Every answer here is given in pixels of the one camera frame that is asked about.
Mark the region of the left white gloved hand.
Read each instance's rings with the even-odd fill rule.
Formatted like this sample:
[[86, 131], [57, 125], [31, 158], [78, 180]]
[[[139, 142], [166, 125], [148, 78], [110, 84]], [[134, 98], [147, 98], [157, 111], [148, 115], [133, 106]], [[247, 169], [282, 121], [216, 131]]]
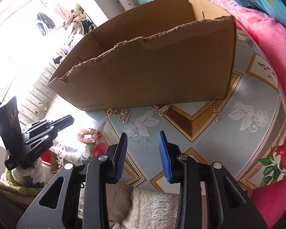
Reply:
[[22, 169], [18, 166], [11, 173], [17, 184], [23, 187], [29, 187], [29, 182], [25, 179], [26, 177], [30, 177], [34, 184], [45, 182], [46, 177], [41, 158], [38, 158], [34, 162], [33, 167]]

